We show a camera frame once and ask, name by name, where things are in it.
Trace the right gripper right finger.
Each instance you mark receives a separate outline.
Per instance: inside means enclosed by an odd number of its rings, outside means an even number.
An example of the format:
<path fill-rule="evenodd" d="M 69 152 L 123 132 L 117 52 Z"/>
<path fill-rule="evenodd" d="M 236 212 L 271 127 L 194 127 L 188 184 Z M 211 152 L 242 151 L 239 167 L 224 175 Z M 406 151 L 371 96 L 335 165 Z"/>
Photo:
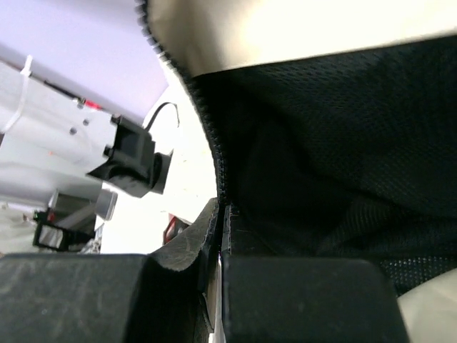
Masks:
<path fill-rule="evenodd" d="M 391 283 L 360 259 L 278 257 L 227 206 L 221 247 L 227 342 L 407 342 Z"/>

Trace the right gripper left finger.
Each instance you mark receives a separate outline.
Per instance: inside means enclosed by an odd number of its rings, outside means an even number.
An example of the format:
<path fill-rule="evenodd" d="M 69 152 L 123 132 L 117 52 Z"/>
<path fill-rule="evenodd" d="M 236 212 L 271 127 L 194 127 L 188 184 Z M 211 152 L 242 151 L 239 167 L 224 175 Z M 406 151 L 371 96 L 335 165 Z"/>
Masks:
<path fill-rule="evenodd" d="M 207 342 L 219 203 L 155 252 L 1 258 L 3 342 Z"/>

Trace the beige jacket black lining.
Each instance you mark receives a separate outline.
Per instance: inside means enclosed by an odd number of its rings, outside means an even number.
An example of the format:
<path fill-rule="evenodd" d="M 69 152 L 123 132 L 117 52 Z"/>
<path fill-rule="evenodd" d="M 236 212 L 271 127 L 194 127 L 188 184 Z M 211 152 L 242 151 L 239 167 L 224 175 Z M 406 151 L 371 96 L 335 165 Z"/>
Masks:
<path fill-rule="evenodd" d="M 407 342 L 456 340 L 456 3 L 140 1 L 232 206 L 278 257 L 360 259 Z"/>

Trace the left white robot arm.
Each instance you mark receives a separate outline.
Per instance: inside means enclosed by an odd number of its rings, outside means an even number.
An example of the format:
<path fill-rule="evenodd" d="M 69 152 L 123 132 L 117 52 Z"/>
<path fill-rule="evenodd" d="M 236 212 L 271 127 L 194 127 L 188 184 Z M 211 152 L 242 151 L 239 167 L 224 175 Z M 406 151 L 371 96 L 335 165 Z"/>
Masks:
<path fill-rule="evenodd" d="M 100 242 L 119 192 L 164 191 L 170 154 L 149 125 L 1 64 L 1 252 L 79 252 Z"/>

